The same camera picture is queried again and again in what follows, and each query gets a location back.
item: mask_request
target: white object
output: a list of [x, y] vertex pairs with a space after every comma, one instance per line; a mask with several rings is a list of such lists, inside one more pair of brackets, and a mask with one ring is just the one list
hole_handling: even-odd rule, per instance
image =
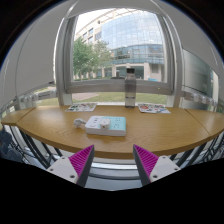
[[100, 120], [100, 127], [102, 129], [109, 129], [109, 127], [110, 127], [110, 119], [101, 119]]
[[206, 102], [207, 102], [207, 97], [202, 96], [202, 103], [206, 104]]
[[27, 96], [25, 96], [25, 97], [23, 98], [23, 102], [24, 102], [24, 103], [27, 103], [27, 102], [28, 102], [28, 97], [27, 97]]
[[74, 184], [76, 184], [79, 179], [70, 160], [64, 156], [60, 157], [47, 171]]
[[194, 102], [198, 102], [198, 100], [199, 100], [199, 96], [198, 96], [198, 94], [194, 94], [194, 95], [193, 95], [193, 101], [194, 101]]
[[92, 116], [87, 121], [85, 128], [88, 134], [125, 136], [126, 135], [126, 118], [125, 117]]
[[39, 95], [38, 94], [34, 94], [32, 97], [32, 101], [38, 101], [39, 100]]
[[77, 119], [74, 120], [74, 125], [75, 125], [76, 128], [78, 128], [81, 124], [86, 124], [86, 121], [84, 121], [81, 118], [77, 118]]
[[57, 94], [56, 91], [57, 91], [57, 90], [51, 90], [51, 91], [50, 91], [50, 96], [51, 96], [51, 98], [55, 98], [55, 97], [56, 97], [56, 94]]
[[160, 156], [149, 175], [149, 179], [151, 182], [154, 182], [179, 170], [181, 169], [167, 156]]
[[210, 104], [212, 106], [212, 99], [211, 98], [208, 99], [208, 104]]

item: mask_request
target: chair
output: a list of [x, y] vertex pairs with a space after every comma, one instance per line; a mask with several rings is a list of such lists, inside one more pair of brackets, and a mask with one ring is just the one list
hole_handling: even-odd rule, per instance
[[5, 132], [2, 136], [1, 142], [9, 146], [9, 144], [12, 142], [12, 135], [8, 132]]
[[0, 147], [0, 158], [22, 163], [22, 155], [16, 150], [9, 148], [5, 143]]
[[2, 130], [0, 130], [0, 141], [2, 141], [4, 134], [5, 134], [5, 129], [2, 128]]

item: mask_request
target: building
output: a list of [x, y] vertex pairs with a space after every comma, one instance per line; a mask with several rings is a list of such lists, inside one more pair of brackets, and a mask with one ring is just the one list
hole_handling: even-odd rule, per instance
[[85, 43], [105, 41], [111, 51], [112, 67], [94, 74], [125, 77], [126, 68], [135, 68], [137, 79], [166, 82], [164, 37], [156, 14], [136, 9], [113, 9], [76, 32]]

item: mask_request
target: glass facade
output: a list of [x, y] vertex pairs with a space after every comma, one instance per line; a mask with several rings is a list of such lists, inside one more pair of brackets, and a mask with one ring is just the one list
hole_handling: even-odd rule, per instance
[[110, 49], [154, 44], [162, 45], [162, 33], [156, 15], [138, 12], [114, 19], [102, 25], [102, 40]]
[[[96, 25], [97, 21], [93, 21], [80, 32], [81, 36], [88, 30], [88, 43], [103, 41], [107, 44], [104, 51], [109, 52], [109, 57], [102, 58], [103, 63], [98, 66], [101, 72], [93, 72], [94, 79], [115, 77], [117, 71], [119, 76], [125, 77], [127, 68], [135, 68], [137, 79], [166, 83], [166, 45], [157, 15], [147, 11], [129, 10], [123, 9], [121, 15], [118, 13], [119, 9], [114, 9], [107, 16], [109, 21], [104, 21], [100, 26]], [[98, 45], [97, 48], [99, 52], [103, 49]], [[75, 80], [80, 80], [80, 75], [75, 75]]]
[[[126, 74], [125, 70], [129, 64], [130, 67], [136, 68], [138, 79], [166, 82], [163, 33], [155, 14], [138, 11], [115, 18], [102, 25], [101, 40], [108, 44], [112, 56], [111, 63], [121, 71], [120, 76]], [[154, 73], [153, 65], [157, 68], [160, 65], [160, 69], [157, 69], [159, 75], [155, 77], [150, 75]]]

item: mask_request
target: grass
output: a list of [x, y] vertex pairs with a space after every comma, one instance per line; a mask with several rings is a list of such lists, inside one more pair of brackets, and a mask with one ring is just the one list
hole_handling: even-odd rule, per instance
[[[73, 98], [73, 103], [79, 102], [124, 102], [124, 93], [97, 93], [98, 96], [86, 99], [86, 100], [75, 100]], [[167, 96], [158, 94], [146, 94], [146, 93], [136, 93], [136, 102], [145, 103], [158, 103], [166, 104]]]
[[[124, 102], [124, 93], [97, 93], [98, 96], [85, 100], [75, 100], [73, 103], [81, 102]], [[166, 104], [167, 96], [157, 94], [136, 93], [136, 102]], [[37, 106], [59, 105], [57, 98], [46, 99], [36, 102]]]
[[85, 80], [96, 80], [96, 79], [110, 79], [111, 77], [101, 77], [101, 76], [98, 76], [97, 78], [90, 78], [90, 79], [88, 79], [88, 78], [83, 78], [82, 79], [82, 81], [85, 81]]

